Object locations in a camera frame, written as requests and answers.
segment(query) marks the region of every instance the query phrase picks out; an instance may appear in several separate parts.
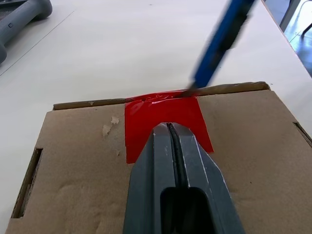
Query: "table surface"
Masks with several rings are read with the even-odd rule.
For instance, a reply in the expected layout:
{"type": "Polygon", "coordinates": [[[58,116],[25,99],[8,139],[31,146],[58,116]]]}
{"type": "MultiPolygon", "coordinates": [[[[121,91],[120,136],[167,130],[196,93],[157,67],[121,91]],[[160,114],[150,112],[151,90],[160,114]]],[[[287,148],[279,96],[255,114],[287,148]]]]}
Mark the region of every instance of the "table surface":
{"type": "MultiPolygon", "coordinates": [[[[0,234],[54,103],[185,88],[227,0],[52,0],[0,66],[0,234]]],[[[261,1],[211,85],[265,81],[312,135],[312,79],[261,1]]]]}

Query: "chair leg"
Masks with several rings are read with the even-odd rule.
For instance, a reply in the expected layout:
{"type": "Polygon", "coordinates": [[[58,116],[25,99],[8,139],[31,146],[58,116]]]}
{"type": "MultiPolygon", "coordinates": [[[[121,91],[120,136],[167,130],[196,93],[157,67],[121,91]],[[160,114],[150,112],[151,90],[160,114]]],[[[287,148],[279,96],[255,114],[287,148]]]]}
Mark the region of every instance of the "chair leg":
{"type": "Polygon", "coordinates": [[[303,33],[302,33],[302,35],[301,35],[302,38],[304,37],[304,35],[306,34],[306,32],[310,30],[310,28],[312,28],[312,23],[303,31],[303,33]]]}

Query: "red tape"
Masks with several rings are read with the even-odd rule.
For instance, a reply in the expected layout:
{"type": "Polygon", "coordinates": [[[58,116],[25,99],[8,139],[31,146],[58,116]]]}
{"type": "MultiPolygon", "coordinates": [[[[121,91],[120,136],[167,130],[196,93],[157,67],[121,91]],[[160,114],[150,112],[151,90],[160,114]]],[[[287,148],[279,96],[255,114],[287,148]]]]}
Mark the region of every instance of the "red tape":
{"type": "Polygon", "coordinates": [[[142,95],[125,104],[127,163],[135,163],[152,129],[162,122],[189,128],[207,153],[212,153],[206,124],[196,97],[173,98],[181,91],[142,95]]]}

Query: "gray plastic handle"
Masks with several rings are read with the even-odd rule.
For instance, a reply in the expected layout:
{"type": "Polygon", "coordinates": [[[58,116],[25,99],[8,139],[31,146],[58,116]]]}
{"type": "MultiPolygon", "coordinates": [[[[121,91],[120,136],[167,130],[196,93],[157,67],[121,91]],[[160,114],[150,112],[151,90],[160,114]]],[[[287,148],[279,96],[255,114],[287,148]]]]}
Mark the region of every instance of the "gray plastic handle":
{"type": "Polygon", "coordinates": [[[0,63],[6,59],[4,45],[32,19],[44,19],[52,13],[50,0],[27,0],[0,21],[0,63]]]}

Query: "cardboard box lid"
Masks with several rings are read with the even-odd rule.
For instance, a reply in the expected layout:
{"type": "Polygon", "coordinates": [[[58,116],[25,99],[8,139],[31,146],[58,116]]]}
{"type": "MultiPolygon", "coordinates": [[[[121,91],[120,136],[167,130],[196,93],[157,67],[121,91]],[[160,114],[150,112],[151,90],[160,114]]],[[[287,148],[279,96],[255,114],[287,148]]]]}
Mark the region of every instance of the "cardboard box lid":
{"type": "MultiPolygon", "coordinates": [[[[203,95],[212,90],[219,95],[197,100],[246,233],[311,233],[309,136],[265,83],[203,95]]],[[[7,234],[122,233],[132,165],[124,104],[114,102],[59,104],[47,113],[7,234]]]]}

